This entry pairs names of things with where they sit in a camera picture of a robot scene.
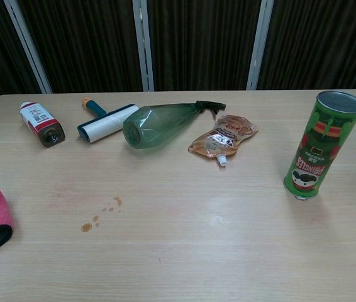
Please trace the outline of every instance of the liquid stain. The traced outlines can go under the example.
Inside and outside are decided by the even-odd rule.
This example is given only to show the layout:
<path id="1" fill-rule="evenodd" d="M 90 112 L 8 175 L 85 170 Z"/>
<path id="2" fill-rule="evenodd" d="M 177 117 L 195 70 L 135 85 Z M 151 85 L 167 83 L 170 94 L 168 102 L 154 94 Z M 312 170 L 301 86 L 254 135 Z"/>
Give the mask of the liquid stain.
<path id="1" fill-rule="evenodd" d="M 86 233 L 86 232 L 88 232 L 89 230 L 91 230 L 91 228 L 92 228 L 91 223 L 85 223 L 85 224 L 82 226 L 82 232 Z"/>
<path id="2" fill-rule="evenodd" d="M 118 203 L 118 207 L 120 208 L 122 206 L 122 200 L 119 196 L 115 196 L 114 200 L 116 200 L 116 202 Z"/>

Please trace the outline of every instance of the small bottle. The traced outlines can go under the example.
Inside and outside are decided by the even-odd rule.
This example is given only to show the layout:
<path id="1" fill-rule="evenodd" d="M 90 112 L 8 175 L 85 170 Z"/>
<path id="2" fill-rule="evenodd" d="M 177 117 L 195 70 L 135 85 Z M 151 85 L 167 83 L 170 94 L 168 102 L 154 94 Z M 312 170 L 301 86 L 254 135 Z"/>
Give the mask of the small bottle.
<path id="1" fill-rule="evenodd" d="M 40 103 L 24 102 L 20 105 L 20 115 L 44 147 L 51 147 L 65 140 L 60 123 Z"/>

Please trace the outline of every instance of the wooden table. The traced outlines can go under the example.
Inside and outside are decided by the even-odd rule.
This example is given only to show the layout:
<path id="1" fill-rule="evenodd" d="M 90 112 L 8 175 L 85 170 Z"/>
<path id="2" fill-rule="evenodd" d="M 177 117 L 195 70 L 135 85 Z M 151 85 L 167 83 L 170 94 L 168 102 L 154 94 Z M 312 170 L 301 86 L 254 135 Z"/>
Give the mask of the wooden table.
<path id="1" fill-rule="evenodd" d="M 15 220 L 0 301 L 356 301 L 356 127 L 316 198 L 282 186 L 318 92 L 0 96 L 0 190 Z M 260 130 L 226 169 L 187 152 L 210 112 L 164 148 L 134 150 L 121 132 L 89 145 L 83 96 L 107 111 L 223 102 Z M 66 141 L 42 147 L 25 101 L 55 115 Z"/>

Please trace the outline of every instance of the can lid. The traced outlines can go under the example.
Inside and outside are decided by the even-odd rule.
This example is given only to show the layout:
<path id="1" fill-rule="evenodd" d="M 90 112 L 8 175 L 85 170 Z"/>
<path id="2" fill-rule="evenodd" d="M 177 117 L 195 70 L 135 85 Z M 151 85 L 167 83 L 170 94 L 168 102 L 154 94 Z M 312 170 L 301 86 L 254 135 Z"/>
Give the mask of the can lid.
<path id="1" fill-rule="evenodd" d="M 316 97 L 323 106 L 341 113 L 356 113 L 356 96 L 341 91 L 323 91 Z"/>

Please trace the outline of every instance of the orange sauce pouch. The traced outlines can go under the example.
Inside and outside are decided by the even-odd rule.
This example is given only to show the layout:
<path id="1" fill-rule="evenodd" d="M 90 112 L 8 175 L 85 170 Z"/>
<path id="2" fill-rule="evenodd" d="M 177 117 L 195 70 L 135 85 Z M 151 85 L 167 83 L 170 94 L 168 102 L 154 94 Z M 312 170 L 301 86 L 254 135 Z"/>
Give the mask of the orange sauce pouch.
<path id="1" fill-rule="evenodd" d="M 240 143 L 257 133 L 257 125 L 246 118 L 226 115 L 218 119 L 211 131 L 195 139 L 188 151 L 207 157 L 216 157 L 221 166 L 227 163 L 226 156 L 234 154 Z"/>

